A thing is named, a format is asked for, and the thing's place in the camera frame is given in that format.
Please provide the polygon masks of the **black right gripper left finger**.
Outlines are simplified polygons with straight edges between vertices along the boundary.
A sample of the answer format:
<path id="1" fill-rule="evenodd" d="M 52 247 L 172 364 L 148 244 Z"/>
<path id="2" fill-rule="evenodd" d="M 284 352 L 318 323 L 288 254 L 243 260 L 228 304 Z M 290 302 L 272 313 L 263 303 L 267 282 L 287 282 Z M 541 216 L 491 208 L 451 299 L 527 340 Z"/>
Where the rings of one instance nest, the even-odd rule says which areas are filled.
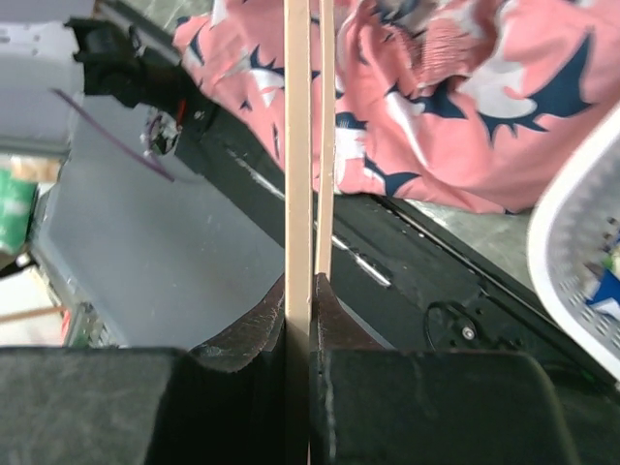
<path id="1" fill-rule="evenodd" d="M 284 285 L 190 351 L 1 352 L 5 464 L 281 464 Z"/>

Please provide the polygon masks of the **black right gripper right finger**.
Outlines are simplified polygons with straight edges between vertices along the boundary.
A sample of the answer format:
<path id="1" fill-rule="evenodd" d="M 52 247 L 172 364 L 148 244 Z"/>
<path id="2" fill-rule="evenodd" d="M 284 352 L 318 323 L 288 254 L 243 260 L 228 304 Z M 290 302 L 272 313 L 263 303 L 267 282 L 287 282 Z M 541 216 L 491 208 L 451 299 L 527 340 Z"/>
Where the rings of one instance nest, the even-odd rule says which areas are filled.
<path id="1" fill-rule="evenodd" d="M 520 353 L 382 347 L 318 275 L 314 464 L 575 464 L 553 384 Z"/>

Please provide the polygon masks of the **pink shark print shorts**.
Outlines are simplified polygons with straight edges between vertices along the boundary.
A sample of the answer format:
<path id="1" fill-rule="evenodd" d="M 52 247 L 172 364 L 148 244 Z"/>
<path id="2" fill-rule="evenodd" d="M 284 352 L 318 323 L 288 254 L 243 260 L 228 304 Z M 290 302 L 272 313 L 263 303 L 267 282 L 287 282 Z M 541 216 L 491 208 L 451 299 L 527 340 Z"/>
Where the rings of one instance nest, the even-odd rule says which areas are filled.
<path id="1" fill-rule="evenodd" d="M 615 1 L 338 1 L 338 194 L 533 206 L 619 99 Z"/>

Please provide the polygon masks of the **beige plastic hanger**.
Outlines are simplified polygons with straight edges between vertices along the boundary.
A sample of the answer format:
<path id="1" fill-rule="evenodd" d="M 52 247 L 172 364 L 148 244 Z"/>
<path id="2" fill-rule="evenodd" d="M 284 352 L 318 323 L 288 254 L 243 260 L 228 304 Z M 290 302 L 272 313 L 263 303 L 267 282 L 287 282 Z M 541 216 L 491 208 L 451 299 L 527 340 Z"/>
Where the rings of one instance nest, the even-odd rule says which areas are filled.
<path id="1" fill-rule="evenodd" d="M 306 1 L 284 4 L 285 61 L 285 322 L 286 461 L 305 464 L 309 454 L 309 366 L 313 279 L 330 267 L 333 210 L 334 10 L 320 4 L 323 59 L 323 179 L 320 243 L 313 243 L 311 25 Z"/>

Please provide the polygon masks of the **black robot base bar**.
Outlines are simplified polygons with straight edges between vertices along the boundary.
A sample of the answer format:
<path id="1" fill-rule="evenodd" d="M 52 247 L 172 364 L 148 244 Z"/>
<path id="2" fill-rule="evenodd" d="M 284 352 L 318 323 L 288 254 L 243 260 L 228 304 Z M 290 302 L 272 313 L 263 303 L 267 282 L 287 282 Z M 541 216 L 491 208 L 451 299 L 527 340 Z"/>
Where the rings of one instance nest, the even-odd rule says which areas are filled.
<path id="1" fill-rule="evenodd" d="M 284 176 L 226 110 L 199 101 L 177 157 L 274 243 L 284 240 Z M 527 213 L 476 215 L 374 195 L 335 202 L 335 291 L 400 349 L 481 346 L 536 358 L 563 381 L 615 382 L 551 321 L 525 265 Z"/>

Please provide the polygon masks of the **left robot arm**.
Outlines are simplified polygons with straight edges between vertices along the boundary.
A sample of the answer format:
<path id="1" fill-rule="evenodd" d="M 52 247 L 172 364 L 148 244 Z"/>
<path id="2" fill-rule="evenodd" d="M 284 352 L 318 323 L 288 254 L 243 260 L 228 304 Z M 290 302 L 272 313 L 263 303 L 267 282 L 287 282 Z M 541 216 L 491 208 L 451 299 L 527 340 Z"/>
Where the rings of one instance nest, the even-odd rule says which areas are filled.
<path id="1" fill-rule="evenodd" d="M 105 19 L 2 23 L 1 148 L 67 153 L 84 97 L 154 107 L 189 133 L 206 131 L 215 104 L 180 64 L 140 51 L 138 38 Z"/>

